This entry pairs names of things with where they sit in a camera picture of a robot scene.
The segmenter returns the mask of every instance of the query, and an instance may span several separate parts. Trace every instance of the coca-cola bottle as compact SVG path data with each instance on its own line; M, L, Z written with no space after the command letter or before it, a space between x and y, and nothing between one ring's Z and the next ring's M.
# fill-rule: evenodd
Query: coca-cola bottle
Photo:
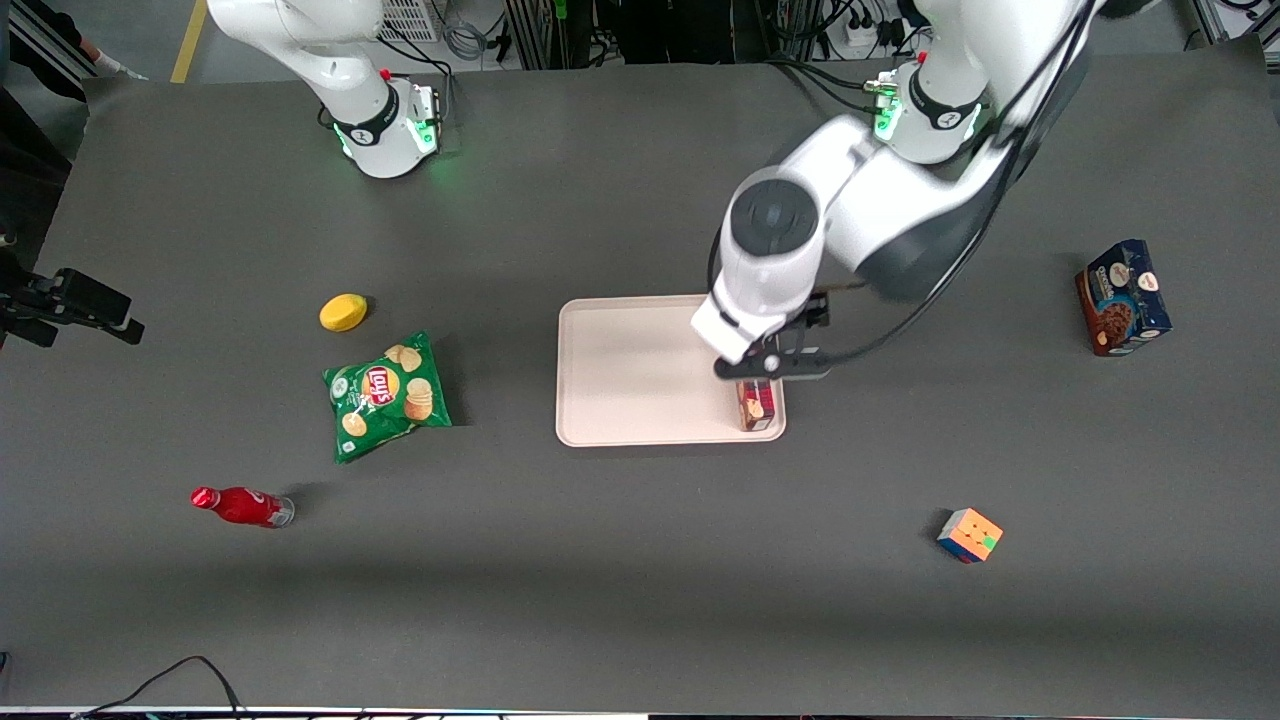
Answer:
M212 510L223 520L241 525L283 528L293 520L292 500L242 487L198 487L191 493L191 503L202 510Z

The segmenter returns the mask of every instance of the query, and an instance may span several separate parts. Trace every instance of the bag of chips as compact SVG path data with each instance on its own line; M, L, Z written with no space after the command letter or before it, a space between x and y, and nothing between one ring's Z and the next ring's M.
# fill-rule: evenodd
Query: bag of chips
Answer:
M351 462L420 425L453 424L440 392L440 377L426 331L413 333L365 365L324 372L338 416L335 462Z

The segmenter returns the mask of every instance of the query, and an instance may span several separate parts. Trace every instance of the lay's logo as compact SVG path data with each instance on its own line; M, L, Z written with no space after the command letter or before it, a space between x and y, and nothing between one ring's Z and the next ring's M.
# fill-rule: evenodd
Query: lay's logo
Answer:
M396 400L396 393L399 392L399 375L381 365L374 365L365 373L365 379L360 384L361 395L367 397L370 402L388 405Z

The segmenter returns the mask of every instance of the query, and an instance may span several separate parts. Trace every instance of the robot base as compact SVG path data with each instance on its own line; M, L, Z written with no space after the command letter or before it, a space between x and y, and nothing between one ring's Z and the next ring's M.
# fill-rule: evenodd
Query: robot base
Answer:
M394 178L439 150L439 97L430 87L402 78L388 81L399 94L399 113L375 145L360 145L334 127L342 151L366 176Z

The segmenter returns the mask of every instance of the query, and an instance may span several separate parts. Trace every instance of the power strip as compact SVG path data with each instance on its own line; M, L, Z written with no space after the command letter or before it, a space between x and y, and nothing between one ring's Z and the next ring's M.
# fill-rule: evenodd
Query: power strip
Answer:
M845 23L845 46L850 49L855 47L872 47L877 44L879 33L876 26L872 27L849 27Z

